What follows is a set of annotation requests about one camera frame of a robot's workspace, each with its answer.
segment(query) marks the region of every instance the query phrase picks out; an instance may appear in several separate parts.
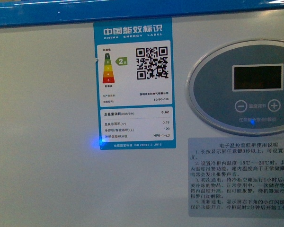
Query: plus button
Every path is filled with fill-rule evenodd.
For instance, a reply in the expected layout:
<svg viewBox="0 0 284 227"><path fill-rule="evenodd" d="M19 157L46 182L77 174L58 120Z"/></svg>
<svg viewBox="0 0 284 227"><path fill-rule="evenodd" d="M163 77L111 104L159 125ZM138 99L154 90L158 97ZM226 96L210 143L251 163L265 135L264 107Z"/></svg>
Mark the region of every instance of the plus button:
<svg viewBox="0 0 284 227"><path fill-rule="evenodd" d="M277 99L272 99L268 102L268 109L271 112L276 112L281 108L281 103Z"/></svg>

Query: oval control panel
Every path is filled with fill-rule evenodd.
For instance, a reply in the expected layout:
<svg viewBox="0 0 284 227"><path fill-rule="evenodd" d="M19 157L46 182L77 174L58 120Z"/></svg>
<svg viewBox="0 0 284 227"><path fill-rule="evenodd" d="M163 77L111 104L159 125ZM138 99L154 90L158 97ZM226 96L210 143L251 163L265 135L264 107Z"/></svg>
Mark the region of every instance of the oval control panel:
<svg viewBox="0 0 284 227"><path fill-rule="evenodd" d="M244 41L206 55L188 75L187 97L196 115L221 131L284 131L284 41Z"/></svg>

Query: green arrow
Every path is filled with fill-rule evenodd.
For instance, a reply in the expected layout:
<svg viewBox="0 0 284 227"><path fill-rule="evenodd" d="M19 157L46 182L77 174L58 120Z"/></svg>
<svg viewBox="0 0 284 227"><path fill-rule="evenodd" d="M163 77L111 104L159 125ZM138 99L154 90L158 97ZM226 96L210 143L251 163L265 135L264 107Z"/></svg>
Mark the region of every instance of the green arrow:
<svg viewBox="0 0 284 227"><path fill-rule="evenodd" d="M127 65L127 57L117 58L115 62L120 66Z"/></svg>

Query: qr code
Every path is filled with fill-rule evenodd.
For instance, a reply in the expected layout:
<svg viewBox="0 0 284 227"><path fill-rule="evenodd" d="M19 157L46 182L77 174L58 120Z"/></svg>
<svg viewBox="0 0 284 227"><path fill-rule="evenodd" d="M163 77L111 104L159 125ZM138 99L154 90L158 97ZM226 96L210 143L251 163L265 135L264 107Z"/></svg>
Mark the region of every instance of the qr code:
<svg viewBox="0 0 284 227"><path fill-rule="evenodd" d="M169 78L167 46L136 48L136 59L137 79Z"/></svg>

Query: digital display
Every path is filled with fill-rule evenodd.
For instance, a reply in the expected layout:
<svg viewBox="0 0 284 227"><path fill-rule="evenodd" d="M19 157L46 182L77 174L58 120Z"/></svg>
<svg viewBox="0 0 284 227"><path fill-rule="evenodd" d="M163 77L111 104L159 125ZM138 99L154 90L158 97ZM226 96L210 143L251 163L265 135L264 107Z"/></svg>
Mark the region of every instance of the digital display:
<svg viewBox="0 0 284 227"><path fill-rule="evenodd" d="M283 90L283 64L233 66L232 90Z"/></svg>

